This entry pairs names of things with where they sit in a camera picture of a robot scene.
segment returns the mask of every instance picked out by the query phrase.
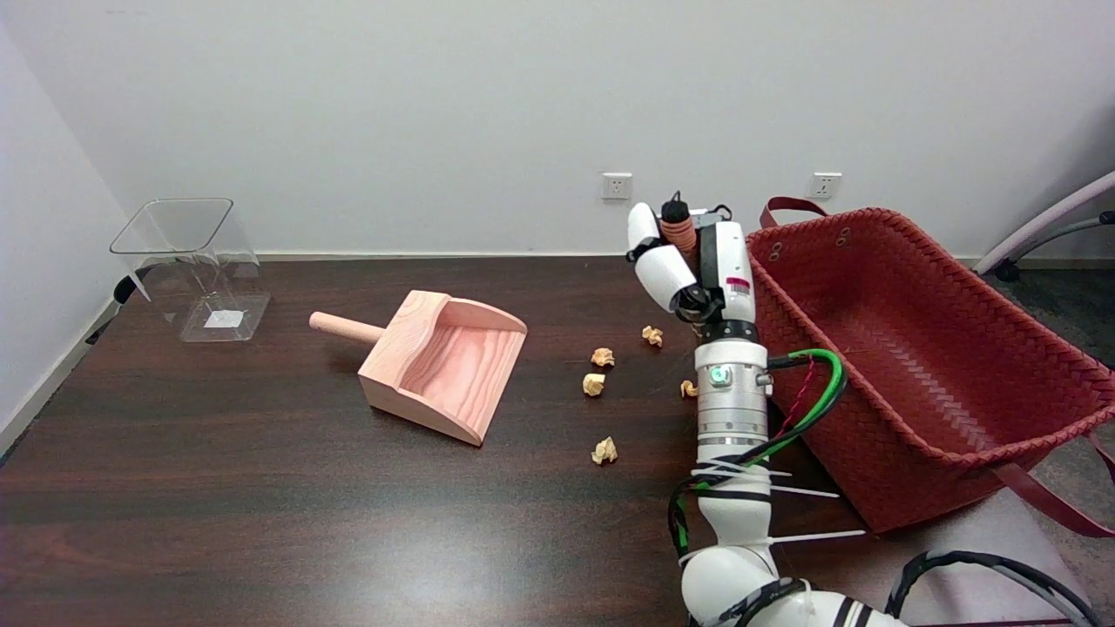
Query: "dark wooden table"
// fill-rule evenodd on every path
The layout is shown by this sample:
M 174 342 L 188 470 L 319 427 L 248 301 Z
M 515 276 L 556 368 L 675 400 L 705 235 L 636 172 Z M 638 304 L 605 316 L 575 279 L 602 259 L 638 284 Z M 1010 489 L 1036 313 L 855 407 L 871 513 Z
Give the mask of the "dark wooden table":
M 666 499 L 696 450 L 695 340 L 615 258 L 270 263 L 249 343 L 182 344 L 129 301 L 0 470 L 0 624 L 682 624 Z M 367 348 L 323 310 L 386 324 L 411 288 L 481 300 L 530 335 L 484 446 L 367 406 Z M 661 350 L 640 337 L 666 331 Z M 581 378 L 600 346 L 604 394 Z M 619 461 L 589 453 L 605 436 Z M 833 490 L 808 453 L 775 467 Z M 776 494 L 773 533 L 856 529 Z M 695 543 L 714 540 L 690 517 Z M 855 594 L 912 557 L 861 538 L 775 547 Z M 878 602 L 876 599 L 865 599 Z

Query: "wooden dustpan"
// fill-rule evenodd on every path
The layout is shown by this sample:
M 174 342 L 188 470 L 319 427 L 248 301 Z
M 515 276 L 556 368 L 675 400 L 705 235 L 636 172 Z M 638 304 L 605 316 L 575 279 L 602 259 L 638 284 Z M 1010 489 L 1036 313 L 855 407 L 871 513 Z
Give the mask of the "wooden dustpan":
M 510 314 L 418 290 L 386 329 L 320 311 L 310 327 L 376 345 L 358 373 L 372 407 L 476 446 L 526 338 Z

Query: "electrical outlet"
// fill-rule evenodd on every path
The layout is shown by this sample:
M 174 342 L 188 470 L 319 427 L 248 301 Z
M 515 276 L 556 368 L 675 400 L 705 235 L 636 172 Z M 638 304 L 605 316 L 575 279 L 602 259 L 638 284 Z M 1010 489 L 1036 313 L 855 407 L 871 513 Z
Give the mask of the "electrical outlet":
M 600 197 L 605 201 L 631 200 L 631 173 L 630 172 L 605 172 L 601 174 L 604 180 L 600 191 Z
M 828 200 L 836 195 L 840 189 L 840 172 L 814 172 L 809 181 L 809 191 L 805 194 L 811 199 Z

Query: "white label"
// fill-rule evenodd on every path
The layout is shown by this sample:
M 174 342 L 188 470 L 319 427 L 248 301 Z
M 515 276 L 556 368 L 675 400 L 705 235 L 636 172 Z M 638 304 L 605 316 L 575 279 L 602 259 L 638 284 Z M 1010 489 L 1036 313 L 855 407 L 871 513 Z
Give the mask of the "white label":
M 239 327 L 244 320 L 244 312 L 235 309 L 220 309 L 210 314 L 210 319 L 205 320 L 206 329 L 231 329 Z

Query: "black caster wheel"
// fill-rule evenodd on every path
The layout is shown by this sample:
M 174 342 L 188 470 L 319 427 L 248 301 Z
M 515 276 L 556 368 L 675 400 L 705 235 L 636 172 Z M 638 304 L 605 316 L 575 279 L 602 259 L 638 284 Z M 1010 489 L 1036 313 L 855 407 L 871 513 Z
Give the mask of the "black caster wheel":
M 995 267 L 995 277 L 1000 281 L 1014 283 L 1019 276 L 1018 264 L 1009 259 Z

